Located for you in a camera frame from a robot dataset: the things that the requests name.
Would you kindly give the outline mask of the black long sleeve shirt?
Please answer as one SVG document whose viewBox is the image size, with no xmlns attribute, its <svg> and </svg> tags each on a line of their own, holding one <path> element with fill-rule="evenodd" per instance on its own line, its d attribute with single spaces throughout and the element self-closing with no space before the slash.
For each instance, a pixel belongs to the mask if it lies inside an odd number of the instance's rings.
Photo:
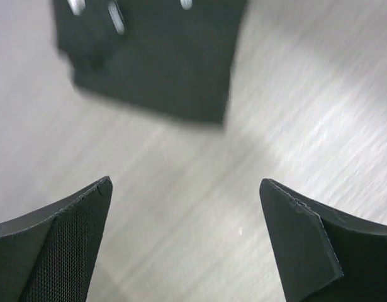
<svg viewBox="0 0 387 302">
<path fill-rule="evenodd" d="M 74 85 L 183 121 L 221 126 L 247 1 L 51 3 Z"/>
</svg>

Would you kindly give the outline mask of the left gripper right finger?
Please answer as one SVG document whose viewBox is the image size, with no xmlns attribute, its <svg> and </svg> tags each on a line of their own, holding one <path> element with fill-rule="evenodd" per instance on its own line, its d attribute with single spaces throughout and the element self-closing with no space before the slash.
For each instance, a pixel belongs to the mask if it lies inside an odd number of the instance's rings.
<svg viewBox="0 0 387 302">
<path fill-rule="evenodd" d="M 286 301 L 387 302 L 387 226 L 263 179 L 259 194 Z"/>
</svg>

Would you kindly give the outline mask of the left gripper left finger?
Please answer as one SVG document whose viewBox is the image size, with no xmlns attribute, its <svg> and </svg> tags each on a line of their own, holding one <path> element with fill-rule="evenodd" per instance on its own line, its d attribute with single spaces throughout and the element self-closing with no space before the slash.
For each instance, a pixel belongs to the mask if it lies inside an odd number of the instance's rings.
<svg viewBox="0 0 387 302">
<path fill-rule="evenodd" d="M 105 176 L 0 223 L 0 301 L 86 301 L 112 192 Z"/>
</svg>

